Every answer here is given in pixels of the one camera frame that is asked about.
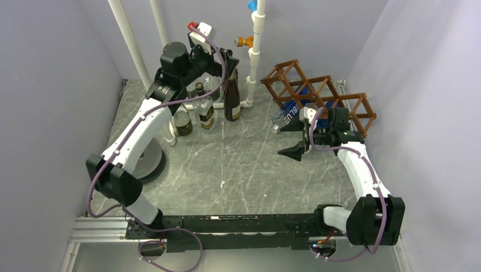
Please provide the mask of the dark bottle gold cap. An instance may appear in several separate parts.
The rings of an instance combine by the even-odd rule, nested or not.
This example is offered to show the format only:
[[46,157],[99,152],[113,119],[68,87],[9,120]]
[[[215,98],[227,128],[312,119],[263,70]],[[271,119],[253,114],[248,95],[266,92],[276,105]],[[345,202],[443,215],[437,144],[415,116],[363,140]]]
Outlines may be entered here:
[[238,69],[235,68],[224,85],[223,110],[228,121],[236,121],[241,114],[241,99],[238,88]]

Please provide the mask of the clear bottle red green label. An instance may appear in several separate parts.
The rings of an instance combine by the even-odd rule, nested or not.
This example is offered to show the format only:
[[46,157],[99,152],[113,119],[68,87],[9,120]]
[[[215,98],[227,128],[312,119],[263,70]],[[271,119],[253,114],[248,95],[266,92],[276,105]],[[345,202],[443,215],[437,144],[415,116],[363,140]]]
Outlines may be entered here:
[[[194,99],[197,97],[197,91],[194,87],[188,87],[187,88],[187,99]],[[190,101],[190,102],[187,102],[187,103],[184,103],[184,105],[186,106],[186,108],[189,110],[189,111],[193,111],[194,108],[195,108],[195,102],[194,101]]]

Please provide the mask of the clear bottle dark label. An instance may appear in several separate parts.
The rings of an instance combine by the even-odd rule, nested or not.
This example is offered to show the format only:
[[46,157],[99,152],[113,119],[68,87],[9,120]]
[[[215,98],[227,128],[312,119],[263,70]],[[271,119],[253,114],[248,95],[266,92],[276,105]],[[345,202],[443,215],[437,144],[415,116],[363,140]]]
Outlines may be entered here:
[[[219,80],[219,77],[217,76],[211,76],[211,75],[204,76],[203,85],[204,85],[205,92],[211,92],[213,89],[215,89],[218,86],[219,82],[220,80]],[[214,103],[219,103],[221,101],[220,90],[210,94],[210,97],[212,98]]]

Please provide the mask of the small dark capped bottle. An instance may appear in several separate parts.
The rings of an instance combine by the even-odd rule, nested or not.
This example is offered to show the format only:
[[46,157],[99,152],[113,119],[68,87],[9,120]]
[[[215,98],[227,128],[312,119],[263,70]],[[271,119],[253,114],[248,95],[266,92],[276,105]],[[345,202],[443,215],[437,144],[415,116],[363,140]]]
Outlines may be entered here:
[[210,96],[195,100],[193,106],[196,118],[203,133],[210,133],[215,127],[215,112],[213,100]]

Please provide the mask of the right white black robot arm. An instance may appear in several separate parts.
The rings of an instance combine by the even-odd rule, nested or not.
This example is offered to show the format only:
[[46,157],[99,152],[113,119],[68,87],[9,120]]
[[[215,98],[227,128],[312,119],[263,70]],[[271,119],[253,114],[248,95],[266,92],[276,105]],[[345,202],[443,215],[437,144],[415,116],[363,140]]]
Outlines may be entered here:
[[347,108],[330,108],[328,126],[318,128],[323,109],[304,107],[278,131],[301,131],[297,145],[278,153],[296,161],[310,150],[333,151],[344,166],[357,202],[348,210],[338,205],[321,205],[312,223],[314,231],[326,235],[333,229],[346,234],[353,245],[375,248],[395,245],[406,209],[402,198],[394,197],[377,175],[367,153],[365,141],[351,130]]

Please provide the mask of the blue labelled clear bottle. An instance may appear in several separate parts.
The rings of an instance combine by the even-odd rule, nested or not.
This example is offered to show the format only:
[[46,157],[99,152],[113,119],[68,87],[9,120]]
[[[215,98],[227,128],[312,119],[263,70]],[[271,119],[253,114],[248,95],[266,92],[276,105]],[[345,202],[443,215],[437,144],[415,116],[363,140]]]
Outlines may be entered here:
[[299,114],[303,106],[304,104],[299,106],[295,101],[287,101],[283,103],[283,108],[279,109],[271,119],[273,132],[277,134],[281,127],[288,124]]

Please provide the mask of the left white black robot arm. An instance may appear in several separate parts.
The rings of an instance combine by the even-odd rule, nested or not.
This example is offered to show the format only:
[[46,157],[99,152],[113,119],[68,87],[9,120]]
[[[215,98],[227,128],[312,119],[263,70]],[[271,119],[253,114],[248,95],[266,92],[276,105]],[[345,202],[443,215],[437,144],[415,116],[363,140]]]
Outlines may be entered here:
[[117,201],[117,206],[141,223],[141,231],[155,238],[163,230],[163,213],[143,194],[143,183],[133,177],[135,166],[147,145],[162,126],[167,126],[180,104],[186,103],[187,86],[208,73],[226,77],[239,64],[230,49],[213,45],[171,42],[163,48],[161,66],[134,119],[101,155],[92,154],[86,161],[91,185],[87,193],[87,212],[92,211],[93,192]]

